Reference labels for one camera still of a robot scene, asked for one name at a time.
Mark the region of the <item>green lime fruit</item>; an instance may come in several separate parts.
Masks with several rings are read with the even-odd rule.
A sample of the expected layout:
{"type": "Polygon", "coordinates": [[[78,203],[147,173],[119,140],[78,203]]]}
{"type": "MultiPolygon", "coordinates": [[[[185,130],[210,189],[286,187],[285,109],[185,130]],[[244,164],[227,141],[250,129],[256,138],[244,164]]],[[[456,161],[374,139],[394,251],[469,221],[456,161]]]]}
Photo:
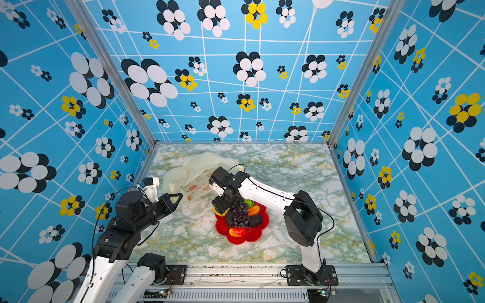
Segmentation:
{"type": "Polygon", "coordinates": [[[255,205],[255,202],[253,200],[250,200],[250,199],[245,199],[245,203],[246,203],[248,208],[251,208],[255,205]]]}

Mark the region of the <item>orange small fruit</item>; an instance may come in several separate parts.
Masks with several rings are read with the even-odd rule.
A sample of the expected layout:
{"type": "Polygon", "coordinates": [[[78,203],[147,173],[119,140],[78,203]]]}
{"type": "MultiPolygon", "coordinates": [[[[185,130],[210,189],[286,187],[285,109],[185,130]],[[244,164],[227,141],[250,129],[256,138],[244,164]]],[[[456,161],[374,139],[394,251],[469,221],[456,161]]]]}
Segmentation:
{"type": "Polygon", "coordinates": [[[252,217],[256,214],[259,214],[260,213],[260,210],[261,210],[261,207],[259,205],[255,205],[251,208],[248,208],[248,216],[249,217],[252,217]]]}

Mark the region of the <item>dark avocado left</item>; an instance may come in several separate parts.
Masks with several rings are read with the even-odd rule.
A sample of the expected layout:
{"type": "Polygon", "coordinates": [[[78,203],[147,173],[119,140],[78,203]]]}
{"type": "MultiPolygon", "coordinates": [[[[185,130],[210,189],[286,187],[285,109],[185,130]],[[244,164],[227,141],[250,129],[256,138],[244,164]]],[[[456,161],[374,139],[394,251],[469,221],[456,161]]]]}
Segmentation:
{"type": "Polygon", "coordinates": [[[234,227],[234,211],[230,210],[226,215],[226,224],[229,228],[234,227]]]}

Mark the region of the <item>red yellow mango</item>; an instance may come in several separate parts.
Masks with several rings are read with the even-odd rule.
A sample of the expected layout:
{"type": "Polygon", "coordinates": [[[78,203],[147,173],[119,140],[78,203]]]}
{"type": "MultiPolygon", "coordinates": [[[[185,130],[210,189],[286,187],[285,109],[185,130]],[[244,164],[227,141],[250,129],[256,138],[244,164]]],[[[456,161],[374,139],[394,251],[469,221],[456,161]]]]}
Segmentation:
{"type": "Polygon", "coordinates": [[[244,227],[233,227],[229,230],[229,235],[232,237],[245,237],[247,229],[244,227]]]}

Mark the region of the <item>purple grape bunch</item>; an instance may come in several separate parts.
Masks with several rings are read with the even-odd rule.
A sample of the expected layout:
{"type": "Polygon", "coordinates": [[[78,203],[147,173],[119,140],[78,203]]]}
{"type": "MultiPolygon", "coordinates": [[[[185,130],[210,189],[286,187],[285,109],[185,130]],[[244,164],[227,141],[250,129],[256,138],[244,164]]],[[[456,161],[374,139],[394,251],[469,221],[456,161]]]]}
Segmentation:
{"type": "Polygon", "coordinates": [[[246,227],[249,216],[245,201],[237,202],[232,210],[234,211],[234,227],[246,227]]]}

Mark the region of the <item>red flower-shaped plate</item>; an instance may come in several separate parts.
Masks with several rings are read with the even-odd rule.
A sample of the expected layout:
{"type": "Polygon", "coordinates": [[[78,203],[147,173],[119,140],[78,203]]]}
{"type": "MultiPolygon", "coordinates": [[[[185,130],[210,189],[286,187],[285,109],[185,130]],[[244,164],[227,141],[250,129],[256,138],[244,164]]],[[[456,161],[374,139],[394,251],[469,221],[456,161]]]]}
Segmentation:
{"type": "Polygon", "coordinates": [[[224,212],[218,212],[216,208],[213,210],[217,233],[233,245],[258,241],[270,223],[266,207],[253,200],[246,200],[224,212]]]}

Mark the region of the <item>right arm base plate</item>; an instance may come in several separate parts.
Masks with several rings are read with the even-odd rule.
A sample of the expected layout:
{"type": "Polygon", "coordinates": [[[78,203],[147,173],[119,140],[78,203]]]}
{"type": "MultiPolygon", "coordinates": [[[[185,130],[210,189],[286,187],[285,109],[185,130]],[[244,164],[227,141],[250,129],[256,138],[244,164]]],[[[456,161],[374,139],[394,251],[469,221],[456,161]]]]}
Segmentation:
{"type": "Polygon", "coordinates": [[[316,273],[303,265],[287,265],[285,276],[289,286],[337,286],[339,284],[334,266],[323,265],[316,273]]]}

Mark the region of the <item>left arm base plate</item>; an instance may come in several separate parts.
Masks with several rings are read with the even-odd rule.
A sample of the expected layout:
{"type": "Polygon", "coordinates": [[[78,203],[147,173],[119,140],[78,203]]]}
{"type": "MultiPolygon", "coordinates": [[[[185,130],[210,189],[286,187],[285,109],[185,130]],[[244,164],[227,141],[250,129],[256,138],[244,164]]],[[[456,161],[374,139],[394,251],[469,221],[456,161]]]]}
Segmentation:
{"type": "Polygon", "coordinates": [[[167,265],[166,278],[162,285],[167,286],[181,286],[184,285],[186,272],[188,267],[186,265],[167,265]]]}

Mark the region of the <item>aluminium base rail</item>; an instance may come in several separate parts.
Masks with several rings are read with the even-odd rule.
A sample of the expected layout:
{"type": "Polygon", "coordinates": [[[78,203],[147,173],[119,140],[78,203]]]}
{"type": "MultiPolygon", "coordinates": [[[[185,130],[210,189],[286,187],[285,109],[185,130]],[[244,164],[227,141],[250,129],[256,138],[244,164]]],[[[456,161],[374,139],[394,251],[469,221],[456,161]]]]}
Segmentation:
{"type": "MultiPolygon", "coordinates": [[[[400,302],[388,268],[372,264],[334,265],[337,286],[289,286],[290,264],[187,264],[184,285],[151,286],[140,302],[400,302]]],[[[121,272],[106,302],[133,271],[121,272]]]]}

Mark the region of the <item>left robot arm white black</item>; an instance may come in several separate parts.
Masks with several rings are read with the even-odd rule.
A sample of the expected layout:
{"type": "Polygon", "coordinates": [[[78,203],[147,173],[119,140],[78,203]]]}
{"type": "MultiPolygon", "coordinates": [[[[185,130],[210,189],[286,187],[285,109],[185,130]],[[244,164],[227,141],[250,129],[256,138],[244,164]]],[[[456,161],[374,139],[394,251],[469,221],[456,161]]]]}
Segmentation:
{"type": "MultiPolygon", "coordinates": [[[[133,250],[142,244],[141,233],[172,214],[182,198],[181,193],[166,193],[150,200],[146,190],[123,194],[116,203],[116,216],[94,246],[87,276],[74,302],[106,302],[133,250]]],[[[186,271],[185,265],[167,266],[164,256],[147,253],[112,301],[140,302],[151,286],[182,286],[186,271]]]]}

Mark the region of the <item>yellowish printed plastic bag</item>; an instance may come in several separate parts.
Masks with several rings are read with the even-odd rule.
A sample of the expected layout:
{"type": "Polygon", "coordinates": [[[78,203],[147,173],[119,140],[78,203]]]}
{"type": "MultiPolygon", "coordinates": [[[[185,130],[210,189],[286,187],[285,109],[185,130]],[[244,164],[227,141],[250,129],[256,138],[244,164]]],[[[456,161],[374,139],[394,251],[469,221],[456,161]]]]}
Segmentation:
{"type": "Polygon", "coordinates": [[[212,192],[209,179],[219,167],[234,174],[243,170],[236,160],[212,152],[194,155],[182,166],[169,170],[162,180],[162,192],[183,195],[182,202],[200,198],[212,192]]]}

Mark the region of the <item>dark avocado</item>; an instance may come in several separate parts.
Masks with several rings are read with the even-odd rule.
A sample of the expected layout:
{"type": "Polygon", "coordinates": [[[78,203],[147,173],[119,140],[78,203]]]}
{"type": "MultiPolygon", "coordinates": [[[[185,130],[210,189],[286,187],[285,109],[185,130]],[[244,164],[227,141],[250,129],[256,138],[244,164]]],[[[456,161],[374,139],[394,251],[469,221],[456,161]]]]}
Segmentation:
{"type": "Polygon", "coordinates": [[[255,228],[260,226],[263,223],[262,216],[258,213],[252,216],[249,216],[246,227],[255,228]]]}
{"type": "Polygon", "coordinates": [[[230,210],[226,215],[226,224],[229,228],[234,227],[234,211],[230,210]]]}

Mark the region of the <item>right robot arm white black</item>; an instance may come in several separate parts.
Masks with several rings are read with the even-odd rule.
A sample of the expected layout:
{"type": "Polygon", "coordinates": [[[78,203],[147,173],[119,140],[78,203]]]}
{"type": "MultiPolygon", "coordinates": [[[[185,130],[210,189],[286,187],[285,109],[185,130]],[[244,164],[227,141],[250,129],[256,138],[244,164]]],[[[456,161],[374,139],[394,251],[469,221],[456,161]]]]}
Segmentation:
{"type": "Polygon", "coordinates": [[[209,184],[217,193],[213,206],[218,212],[249,199],[281,215],[290,238],[300,246],[302,276],[310,285],[322,283],[323,261],[318,235],[322,231],[323,216],[307,192],[280,191],[257,181],[248,173],[239,171],[231,174],[222,167],[212,173],[209,184]]]}

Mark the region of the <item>dark avocado right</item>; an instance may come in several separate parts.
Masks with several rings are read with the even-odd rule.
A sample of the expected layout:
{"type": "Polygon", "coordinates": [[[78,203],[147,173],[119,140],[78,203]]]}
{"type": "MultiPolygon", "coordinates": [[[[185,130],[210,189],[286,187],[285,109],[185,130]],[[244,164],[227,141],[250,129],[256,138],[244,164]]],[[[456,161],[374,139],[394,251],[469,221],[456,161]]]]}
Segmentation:
{"type": "Polygon", "coordinates": [[[260,226],[263,223],[262,216],[258,213],[252,216],[249,216],[246,227],[255,228],[260,226]]]}

